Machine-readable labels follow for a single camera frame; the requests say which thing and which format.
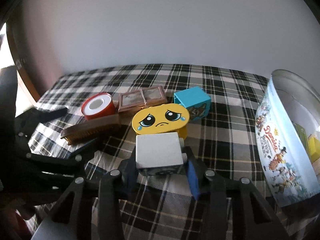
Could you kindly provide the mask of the white moon toy block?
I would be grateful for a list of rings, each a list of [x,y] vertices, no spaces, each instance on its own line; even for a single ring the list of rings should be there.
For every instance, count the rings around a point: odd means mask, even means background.
[[[180,172],[187,162],[184,140],[176,132],[136,136],[136,168],[143,176]]]

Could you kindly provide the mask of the brown picture frame block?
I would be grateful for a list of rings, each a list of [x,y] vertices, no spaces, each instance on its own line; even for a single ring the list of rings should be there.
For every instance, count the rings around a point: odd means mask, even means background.
[[[137,113],[138,111],[167,103],[162,86],[139,88],[121,93],[118,100],[119,113]]]

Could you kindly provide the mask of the teal toy block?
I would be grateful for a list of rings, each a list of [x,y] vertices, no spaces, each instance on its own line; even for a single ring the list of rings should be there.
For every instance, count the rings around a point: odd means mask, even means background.
[[[208,115],[211,98],[197,86],[175,92],[174,103],[185,107],[189,112],[190,121],[195,121]]]

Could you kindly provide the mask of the yellow wooden block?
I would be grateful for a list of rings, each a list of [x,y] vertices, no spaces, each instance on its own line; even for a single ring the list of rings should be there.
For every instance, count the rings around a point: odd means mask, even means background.
[[[319,131],[313,132],[308,137],[308,156],[313,164],[320,155],[320,141],[319,141]]]

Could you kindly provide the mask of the brown hair brush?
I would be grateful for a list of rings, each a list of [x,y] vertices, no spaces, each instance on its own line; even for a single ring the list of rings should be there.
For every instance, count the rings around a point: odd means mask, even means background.
[[[96,138],[100,133],[113,132],[119,127],[118,114],[103,116],[63,129],[61,139],[65,139],[68,145],[75,145]]]

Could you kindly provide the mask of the black white plaid tablecloth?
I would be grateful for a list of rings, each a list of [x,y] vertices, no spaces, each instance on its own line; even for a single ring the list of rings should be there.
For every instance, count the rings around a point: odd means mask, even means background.
[[[125,239],[319,239],[315,192],[296,135],[272,117],[276,94],[262,76],[185,64],[129,65],[60,77],[37,105],[67,107],[37,126],[33,153],[84,156],[78,140],[101,136],[88,180],[119,173],[133,188],[119,205]]]

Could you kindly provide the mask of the red tape roll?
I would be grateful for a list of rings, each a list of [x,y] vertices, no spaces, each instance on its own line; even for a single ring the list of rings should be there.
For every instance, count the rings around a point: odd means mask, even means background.
[[[114,115],[116,107],[112,96],[108,93],[99,93],[88,98],[81,107],[81,113],[86,120]]]

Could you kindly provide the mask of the yellow sad face block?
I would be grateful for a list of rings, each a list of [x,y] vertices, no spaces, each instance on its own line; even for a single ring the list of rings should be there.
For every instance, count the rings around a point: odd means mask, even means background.
[[[176,103],[166,103],[137,112],[131,121],[136,135],[177,132],[184,140],[188,136],[188,110]]]

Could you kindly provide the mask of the green yellow card packet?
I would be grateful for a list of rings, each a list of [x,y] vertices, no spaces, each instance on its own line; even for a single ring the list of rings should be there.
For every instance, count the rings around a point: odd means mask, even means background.
[[[295,122],[293,122],[293,126],[294,126],[294,128],[295,128],[295,130],[296,130],[296,132],[297,132],[297,134],[298,134],[298,136],[299,136],[301,141],[308,139],[308,135],[307,135],[306,130],[305,130],[304,127],[300,126],[299,124],[297,124]]]

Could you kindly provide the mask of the round metal cookie tin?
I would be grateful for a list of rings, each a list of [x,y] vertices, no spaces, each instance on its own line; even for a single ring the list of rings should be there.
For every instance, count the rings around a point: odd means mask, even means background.
[[[308,139],[300,140],[293,122],[308,137],[319,131],[319,93],[288,70],[272,72],[255,114],[260,163],[280,207],[306,203],[319,194],[319,159],[308,156]]]

